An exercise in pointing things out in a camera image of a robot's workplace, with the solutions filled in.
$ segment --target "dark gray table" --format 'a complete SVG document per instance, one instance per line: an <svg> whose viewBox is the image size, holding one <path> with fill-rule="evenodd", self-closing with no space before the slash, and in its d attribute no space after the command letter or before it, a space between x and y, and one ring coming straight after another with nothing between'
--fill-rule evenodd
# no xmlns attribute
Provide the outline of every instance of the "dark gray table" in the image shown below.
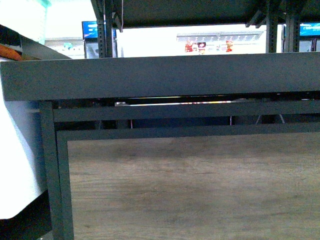
<svg viewBox="0 0 320 240"><path fill-rule="evenodd" d="M56 123L319 114L319 100L55 109L57 100L320 91L320 53L2 62L6 101L39 101L55 240L72 240L68 141L319 132L319 122L58 130Z"/></svg>

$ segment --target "table top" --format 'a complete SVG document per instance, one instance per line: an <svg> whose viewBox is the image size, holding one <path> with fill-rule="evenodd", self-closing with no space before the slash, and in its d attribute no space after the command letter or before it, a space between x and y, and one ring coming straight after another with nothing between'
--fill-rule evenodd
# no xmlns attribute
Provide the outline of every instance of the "table top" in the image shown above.
<svg viewBox="0 0 320 240"><path fill-rule="evenodd" d="M320 52L2 62L7 101L320 91Z"/></svg>

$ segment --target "digital display screen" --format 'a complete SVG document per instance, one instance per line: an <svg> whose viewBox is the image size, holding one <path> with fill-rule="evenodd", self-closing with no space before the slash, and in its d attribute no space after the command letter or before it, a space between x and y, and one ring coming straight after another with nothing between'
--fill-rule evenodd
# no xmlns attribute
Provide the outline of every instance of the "digital display screen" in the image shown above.
<svg viewBox="0 0 320 240"><path fill-rule="evenodd" d="M300 36L319 36L320 23L302 23L300 25Z"/></svg>
<svg viewBox="0 0 320 240"><path fill-rule="evenodd" d="M96 21L82 22L83 39L95 39L98 37L98 25ZM116 37L116 30L113 30L113 37Z"/></svg>

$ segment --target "orange object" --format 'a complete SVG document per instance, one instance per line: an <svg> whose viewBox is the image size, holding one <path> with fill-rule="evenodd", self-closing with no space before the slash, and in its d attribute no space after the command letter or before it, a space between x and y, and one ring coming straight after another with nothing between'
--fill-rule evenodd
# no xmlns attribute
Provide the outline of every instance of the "orange object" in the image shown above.
<svg viewBox="0 0 320 240"><path fill-rule="evenodd" d="M4 46L0 44L0 57L6 59L12 59L16 61L22 61L22 56L16 51L11 49L10 47Z"/></svg>

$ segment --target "wood grain panel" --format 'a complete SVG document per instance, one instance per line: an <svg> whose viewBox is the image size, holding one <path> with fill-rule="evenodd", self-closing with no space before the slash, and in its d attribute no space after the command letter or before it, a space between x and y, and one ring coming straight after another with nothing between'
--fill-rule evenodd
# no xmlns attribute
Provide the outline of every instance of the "wood grain panel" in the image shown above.
<svg viewBox="0 0 320 240"><path fill-rule="evenodd" d="M320 133L68 143L76 240L320 238Z"/></svg>

